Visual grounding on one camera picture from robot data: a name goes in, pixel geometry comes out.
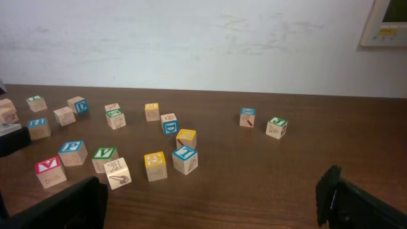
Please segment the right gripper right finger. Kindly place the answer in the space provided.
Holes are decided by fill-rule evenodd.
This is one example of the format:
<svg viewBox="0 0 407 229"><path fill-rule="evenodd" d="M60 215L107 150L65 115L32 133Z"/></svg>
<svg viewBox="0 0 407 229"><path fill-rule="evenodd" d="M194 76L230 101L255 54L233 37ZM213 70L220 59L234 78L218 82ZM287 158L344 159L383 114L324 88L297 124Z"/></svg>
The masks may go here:
<svg viewBox="0 0 407 229"><path fill-rule="evenodd" d="M317 224L330 228L406 229L406 215L341 177L330 167L315 187Z"/></svg>

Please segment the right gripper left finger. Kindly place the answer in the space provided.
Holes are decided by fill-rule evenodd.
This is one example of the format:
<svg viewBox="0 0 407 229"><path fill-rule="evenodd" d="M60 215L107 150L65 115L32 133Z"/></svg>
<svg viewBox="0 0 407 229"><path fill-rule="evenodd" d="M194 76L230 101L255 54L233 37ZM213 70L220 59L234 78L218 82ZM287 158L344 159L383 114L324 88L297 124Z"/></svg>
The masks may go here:
<svg viewBox="0 0 407 229"><path fill-rule="evenodd" d="M1 202L1 228L103 228L107 200L107 185L90 176L13 216Z"/></svg>

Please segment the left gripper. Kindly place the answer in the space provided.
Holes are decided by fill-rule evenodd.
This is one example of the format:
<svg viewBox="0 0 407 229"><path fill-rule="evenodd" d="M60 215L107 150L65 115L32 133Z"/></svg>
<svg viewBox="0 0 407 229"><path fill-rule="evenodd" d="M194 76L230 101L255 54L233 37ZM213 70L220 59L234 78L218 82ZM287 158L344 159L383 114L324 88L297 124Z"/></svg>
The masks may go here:
<svg viewBox="0 0 407 229"><path fill-rule="evenodd" d="M4 136L1 136L1 157L8 156L31 144L29 129L22 127Z"/></svg>

